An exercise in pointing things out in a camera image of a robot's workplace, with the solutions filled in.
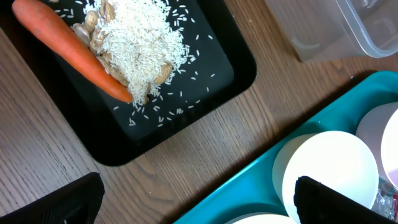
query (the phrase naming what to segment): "rice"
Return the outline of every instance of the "rice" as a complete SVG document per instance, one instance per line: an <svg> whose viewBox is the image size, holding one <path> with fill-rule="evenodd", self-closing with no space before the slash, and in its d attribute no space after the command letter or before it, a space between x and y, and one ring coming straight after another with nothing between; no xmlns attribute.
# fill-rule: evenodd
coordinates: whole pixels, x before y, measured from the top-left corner
<svg viewBox="0 0 398 224"><path fill-rule="evenodd" d="M134 102L142 103L148 83L150 93L157 96L159 88L154 85L154 80L162 73L162 66L169 63L173 70L178 70L187 62L187 48L182 44L183 35L166 22L171 7L165 1L108 2L114 7L115 19L110 22L98 19L96 29L100 28L107 35L98 52L105 51L113 56L111 66L118 68L129 82L127 89L134 96ZM94 0L94 4L87 4L83 11L98 11L100 7L101 0ZM171 75L166 85L171 84L170 77Z"/></svg>

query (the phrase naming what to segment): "carrot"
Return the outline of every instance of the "carrot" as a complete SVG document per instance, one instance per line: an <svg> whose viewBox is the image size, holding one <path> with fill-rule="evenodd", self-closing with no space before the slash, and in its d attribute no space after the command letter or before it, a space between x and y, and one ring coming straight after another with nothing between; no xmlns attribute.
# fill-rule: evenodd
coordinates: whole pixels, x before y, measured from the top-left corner
<svg viewBox="0 0 398 224"><path fill-rule="evenodd" d="M26 29L89 81L118 100L132 101L126 87L105 72L102 64L50 7L38 0L15 0L12 11Z"/></svg>

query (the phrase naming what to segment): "white cup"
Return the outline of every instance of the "white cup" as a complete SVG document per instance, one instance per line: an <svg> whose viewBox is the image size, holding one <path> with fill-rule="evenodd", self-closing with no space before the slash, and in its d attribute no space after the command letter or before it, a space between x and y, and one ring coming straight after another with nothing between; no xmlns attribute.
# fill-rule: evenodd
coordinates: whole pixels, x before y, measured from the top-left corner
<svg viewBox="0 0 398 224"><path fill-rule="evenodd" d="M286 216L276 215L271 213L250 213L247 215L242 215L238 218L234 218L225 224L295 224L295 222Z"/></svg>
<svg viewBox="0 0 398 224"><path fill-rule="evenodd" d="M272 182L289 216L300 223L294 205L295 184L309 176L355 202L371 208L379 176L370 149L342 131L306 134L290 140L278 153Z"/></svg>
<svg viewBox="0 0 398 224"><path fill-rule="evenodd" d="M378 106L361 120L356 135L370 148L379 175L398 186L398 102Z"/></svg>

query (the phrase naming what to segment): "black object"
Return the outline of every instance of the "black object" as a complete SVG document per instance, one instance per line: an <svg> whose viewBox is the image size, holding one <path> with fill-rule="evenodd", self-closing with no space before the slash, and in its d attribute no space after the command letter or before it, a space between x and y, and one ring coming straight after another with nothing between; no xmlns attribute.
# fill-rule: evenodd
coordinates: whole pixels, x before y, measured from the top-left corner
<svg viewBox="0 0 398 224"><path fill-rule="evenodd" d="M0 218L1 224L94 223L105 193L99 173L92 172Z"/></svg>
<svg viewBox="0 0 398 224"><path fill-rule="evenodd" d="M296 182L294 205L302 224L396 224L309 177Z"/></svg>
<svg viewBox="0 0 398 224"><path fill-rule="evenodd" d="M68 25L84 20L84 5L73 0L41 1L53 9L60 9L60 14L69 14L62 10L73 8L74 18L64 17ZM198 49L200 56L191 65L183 65L181 69L187 72L182 75L176 73L171 85L161 86L164 101L158 99L146 105L145 114L149 119L137 112L131 117L132 105L112 99L85 80L17 22L11 12L11 0L0 2L0 27L88 152L104 165L121 166L135 159L249 88L256 77L254 57L223 0L169 2L173 9L177 4L187 6L188 21L182 22L185 27L184 44L191 46L191 54L196 55ZM169 19L173 27L171 14ZM195 40L197 34L200 35L199 40ZM161 107L159 112L152 109L155 105ZM183 114L169 114L169 111L176 114L177 108L183 109ZM159 116L164 118L161 128L157 127ZM136 126L129 126L130 117Z"/></svg>

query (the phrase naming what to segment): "wooden table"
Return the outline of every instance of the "wooden table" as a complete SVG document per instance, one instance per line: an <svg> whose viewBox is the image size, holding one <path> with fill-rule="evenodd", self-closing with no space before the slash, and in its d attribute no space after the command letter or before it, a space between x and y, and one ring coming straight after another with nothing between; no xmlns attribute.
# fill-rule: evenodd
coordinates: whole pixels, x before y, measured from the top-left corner
<svg viewBox="0 0 398 224"><path fill-rule="evenodd" d="M126 166L104 167L0 34L0 215L99 172L97 223L169 223L373 70L398 55L301 63L264 0L226 0L257 60L242 95Z"/></svg>

